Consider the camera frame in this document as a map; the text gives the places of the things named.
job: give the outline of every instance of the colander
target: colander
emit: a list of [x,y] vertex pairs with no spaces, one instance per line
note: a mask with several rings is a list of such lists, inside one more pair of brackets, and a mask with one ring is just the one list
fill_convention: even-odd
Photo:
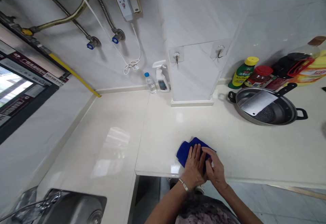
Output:
[[[286,97],[278,98],[260,111],[256,116],[244,112],[240,106],[261,90],[265,90],[269,93],[276,93],[272,90],[261,87],[248,87],[240,90],[238,93],[230,91],[228,98],[231,102],[236,103],[236,110],[242,117],[258,125],[286,125],[295,120],[308,119],[307,112],[302,108],[296,108]],[[298,116],[298,110],[302,111],[303,116]]]

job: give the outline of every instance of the blue cloth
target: blue cloth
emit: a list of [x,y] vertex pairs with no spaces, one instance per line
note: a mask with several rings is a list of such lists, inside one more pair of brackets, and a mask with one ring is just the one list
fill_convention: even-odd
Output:
[[[204,142],[202,142],[201,140],[199,140],[197,137],[195,137],[194,139],[192,139],[191,142],[186,142],[184,141],[181,146],[179,147],[179,150],[177,152],[177,158],[180,162],[180,164],[184,167],[186,165],[186,161],[188,158],[188,154],[189,154],[189,149],[192,146],[194,148],[195,144],[200,144],[201,147],[208,147],[210,149],[212,149],[210,146],[208,146],[207,144],[205,144]],[[210,155],[206,155],[205,157],[205,161],[208,160],[210,158]],[[206,172],[206,164],[204,164],[204,173]]]

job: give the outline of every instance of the left hand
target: left hand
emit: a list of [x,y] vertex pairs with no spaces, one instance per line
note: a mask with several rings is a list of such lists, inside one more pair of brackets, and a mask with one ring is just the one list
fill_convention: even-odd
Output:
[[190,147],[184,173],[180,177],[184,181],[189,191],[196,186],[202,185],[207,181],[207,175],[203,174],[206,153],[200,156],[200,144],[195,144],[194,149]]

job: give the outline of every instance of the white countertop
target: white countertop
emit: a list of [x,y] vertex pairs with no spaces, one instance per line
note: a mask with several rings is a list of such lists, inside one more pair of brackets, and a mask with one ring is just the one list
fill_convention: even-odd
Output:
[[198,137],[217,150],[229,180],[326,188],[326,80],[286,97],[309,118],[259,126],[242,118],[218,86],[212,107],[170,106],[170,93],[148,91],[97,98],[38,188],[107,197],[103,223],[127,223],[138,175],[177,177],[175,154]]
[[150,96],[136,173],[182,174],[175,154],[183,141],[198,137],[217,151],[229,180],[326,188],[323,86],[326,80],[289,92],[286,97],[309,118],[282,126],[260,126],[242,118],[226,98],[231,90],[226,85],[218,86],[212,107],[171,108],[168,94]]

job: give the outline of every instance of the pot handle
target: pot handle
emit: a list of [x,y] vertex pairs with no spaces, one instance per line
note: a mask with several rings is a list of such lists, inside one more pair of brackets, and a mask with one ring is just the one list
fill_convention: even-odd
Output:
[[228,94],[228,98],[229,98],[230,101],[233,102],[233,103],[236,103],[236,101],[235,101],[235,95],[236,95],[236,93],[233,92],[233,91],[230,91],[229,94]]
[[302,109],[302,108],[296,108],[296,109],[297,109],[297,111],[301,111],[303,113],[303,116],[297,116],[296,120],[308,119],[307,112],[304,109]]

